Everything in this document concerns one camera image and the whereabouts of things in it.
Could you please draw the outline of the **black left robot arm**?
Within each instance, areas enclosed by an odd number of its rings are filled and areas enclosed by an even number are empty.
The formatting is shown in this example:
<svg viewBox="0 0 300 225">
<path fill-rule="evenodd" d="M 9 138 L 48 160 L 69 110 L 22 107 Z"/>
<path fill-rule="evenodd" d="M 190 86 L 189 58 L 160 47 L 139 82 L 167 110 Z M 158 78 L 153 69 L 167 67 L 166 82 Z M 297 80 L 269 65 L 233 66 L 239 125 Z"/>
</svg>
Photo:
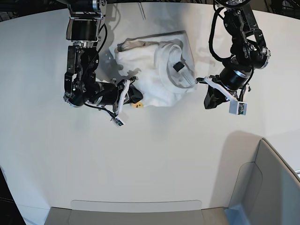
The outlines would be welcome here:
<svg viewBox="0 0 300 225">
<path fill-rule="evenodd" d="M 224 69 L 218 75 L 197 78 L 196 83 L 208 85 L 204 99 L 205 109 L 214 109 L 228 102 L 229 112 L 245 115 L 247 102 L 244 98 L 251 91 L 249 82 L 255 69 L 267 66 L 270 51 L 263 32 L 259 29 L 248 0 L 215 0 L 214 15 L 209 37 L 209 51 L 213 58 L 221 62 Z M 232 37 L 231 55 L 222 58 L 213 48 L 217 19 L 221 18 L 226 31 Z"/>
</svg>

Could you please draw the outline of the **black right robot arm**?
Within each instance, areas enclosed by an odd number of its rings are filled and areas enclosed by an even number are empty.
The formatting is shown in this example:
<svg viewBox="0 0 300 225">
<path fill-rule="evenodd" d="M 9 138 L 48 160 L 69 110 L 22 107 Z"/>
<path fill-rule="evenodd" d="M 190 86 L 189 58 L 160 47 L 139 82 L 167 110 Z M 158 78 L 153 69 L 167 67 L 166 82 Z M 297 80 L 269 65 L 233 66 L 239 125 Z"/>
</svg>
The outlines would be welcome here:
<svg viewBox="0 0 300 225">
<path fill-rule="evenodd" d="M 98 47 L 100 32 L 107 31 L 104 23 L 107 2 L 105 0 L 65 0 L 70 13 L 66 39 L 68 47 L 67 70 L 64 74 L 64 100 L 73 107 L 87 106 L 105 111 L 118 126 L 123 106 L 135 104 L 143 95 L 133 83 L 137 76 L 119 82 L 96 81 L 95 70 L 99 65 Z"/>
</svg>

